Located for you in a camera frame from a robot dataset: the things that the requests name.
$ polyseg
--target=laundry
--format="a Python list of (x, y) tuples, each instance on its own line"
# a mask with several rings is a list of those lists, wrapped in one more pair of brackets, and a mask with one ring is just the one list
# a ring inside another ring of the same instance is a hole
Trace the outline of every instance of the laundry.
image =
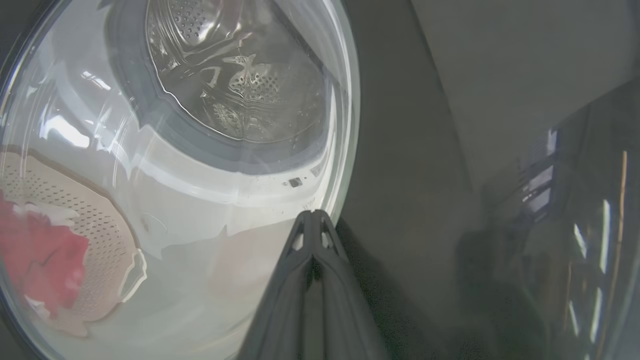
[(69, 215), (65, 208), (0, 200), (0, 254), (14, 288), (40, 316), (71, 308), (84, 280), (89, 240), (71, 231)]

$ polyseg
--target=washing machine drum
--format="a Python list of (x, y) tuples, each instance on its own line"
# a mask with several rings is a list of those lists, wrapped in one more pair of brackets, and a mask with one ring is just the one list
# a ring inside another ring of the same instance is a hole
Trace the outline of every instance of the washing machine drum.
[(227, 359), (294, 219), (339, 217), (339, 0), (66, 0), (0, 79), (0, 309), (41, 358)]

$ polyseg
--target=laundry basket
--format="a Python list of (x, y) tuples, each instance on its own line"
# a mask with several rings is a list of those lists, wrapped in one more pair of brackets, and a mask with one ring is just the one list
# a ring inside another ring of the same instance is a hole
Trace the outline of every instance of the laundry basket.
[[(88, 181), (65, 175), (43, 156), (2, 152), (0, 171), (5, 200), (61, 206), (79, 215), (73, 219), (71, 231), (89, 240), (84, 281), (73, 307), (60, 309), (56, 319), (45, 321), (73, 335), (86, 336), (84, 322), (104, 318), (118, 303), (129, 300), (147, 278), (147, 263), (132, 231), (113, 203), (91, 190), (94, 187)], [(130, 279), (134, 269), (138, 269), (137, 276)]]

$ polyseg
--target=red clothing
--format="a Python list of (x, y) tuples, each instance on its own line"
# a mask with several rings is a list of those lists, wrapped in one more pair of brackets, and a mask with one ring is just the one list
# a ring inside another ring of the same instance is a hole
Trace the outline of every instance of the red clothing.
[(0, 254), (9, 278), (18, 294), (43, 302), (56, 318), (59, 306), (71, 308), (78, 297), (89, 240), (51, 225), (45, 215), (17, 215), (13, 207), (0, 199)]

